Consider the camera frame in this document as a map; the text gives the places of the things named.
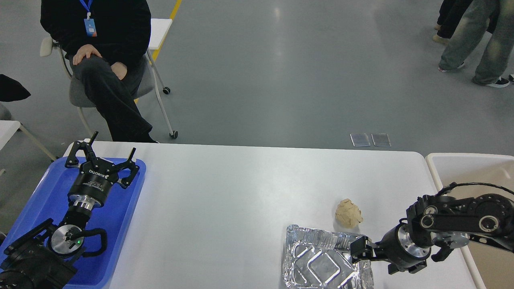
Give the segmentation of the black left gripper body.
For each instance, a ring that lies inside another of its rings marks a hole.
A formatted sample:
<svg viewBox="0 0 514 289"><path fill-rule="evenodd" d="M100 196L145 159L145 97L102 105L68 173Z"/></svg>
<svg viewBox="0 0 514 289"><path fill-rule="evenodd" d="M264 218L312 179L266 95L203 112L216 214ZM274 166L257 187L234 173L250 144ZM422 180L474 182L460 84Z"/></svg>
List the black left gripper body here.
<svg viewBox="0 0 514 289"><path fill-rule="evenodd" d="M101 208L112 187L118 183L123 189L131 184L131 175L119 177L123 170L131 169L131 161L115 164L106 159L96 158L85 161L79 167L79 174L68 192L70 205L86 203L86 208Z"/></svg>

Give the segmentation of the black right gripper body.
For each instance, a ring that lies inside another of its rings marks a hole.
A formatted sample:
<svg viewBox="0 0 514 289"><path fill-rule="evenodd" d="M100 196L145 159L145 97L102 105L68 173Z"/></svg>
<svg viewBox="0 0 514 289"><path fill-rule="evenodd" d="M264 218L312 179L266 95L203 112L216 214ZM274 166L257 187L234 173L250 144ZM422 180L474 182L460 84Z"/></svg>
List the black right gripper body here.
<svg viewBox="0 0 514 289"><path fill-rule="evenodd" d="M431 248L416 245L406 224L399 224L377 243L375 254L380 261L387 261L400 267L411 267L426 261L431 254Z"/></svg>

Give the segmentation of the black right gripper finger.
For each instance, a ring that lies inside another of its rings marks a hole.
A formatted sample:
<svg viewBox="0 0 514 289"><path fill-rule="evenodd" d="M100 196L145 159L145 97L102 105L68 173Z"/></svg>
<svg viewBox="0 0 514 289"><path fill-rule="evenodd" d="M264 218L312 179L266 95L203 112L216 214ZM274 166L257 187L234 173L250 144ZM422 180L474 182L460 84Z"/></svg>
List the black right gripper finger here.
<svg viewBox="0 0 514 289"><path fill-rule="evenodd" d="M352 264L356 264L362 260L376 260L375 249L377 244L372 242L369 237L361 236L350 244L349 254L352 258Z"/></svg>
<svg viewBox="0 0 514 289"><path fill-rule="evenodd" d="M395 274L398 272L404 272L404 271L407 271L410 274L415 274L424 268L426 268L426 261L419 262L416 265L413 265L411 267L400 267L399 265L390 263L388 265L388 274L392 275L392 274Z"/></svg>

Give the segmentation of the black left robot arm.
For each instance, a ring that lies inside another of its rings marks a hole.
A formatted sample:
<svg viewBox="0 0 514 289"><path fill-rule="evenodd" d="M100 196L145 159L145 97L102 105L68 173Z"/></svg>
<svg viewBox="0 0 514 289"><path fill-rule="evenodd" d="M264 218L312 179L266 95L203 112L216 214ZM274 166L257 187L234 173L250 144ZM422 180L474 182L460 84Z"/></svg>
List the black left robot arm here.
<svg viewBox="0 0 514 289"><path fill-rule="evenodd" d="M75 141L53 163L1 246L2 289L99 289L114 271L145 164Z"/></svg>

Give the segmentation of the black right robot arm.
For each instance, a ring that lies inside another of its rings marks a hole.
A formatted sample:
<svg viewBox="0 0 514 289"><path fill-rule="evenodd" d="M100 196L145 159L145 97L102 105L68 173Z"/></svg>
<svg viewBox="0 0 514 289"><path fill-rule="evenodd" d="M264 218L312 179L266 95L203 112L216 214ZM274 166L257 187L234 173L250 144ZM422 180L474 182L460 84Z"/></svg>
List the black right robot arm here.
<svg viewBox="0 0 514 289"><path fill-rule="evenodd" d="M426 267L427 258L444 261L470 242L513 252L513 201L495 193L466 199L449 196L458 186L451 183L435 195L419 197L381 241L373 243L364 236L352 242L352 263L386 261L391 275L415 274Z"/></svg>

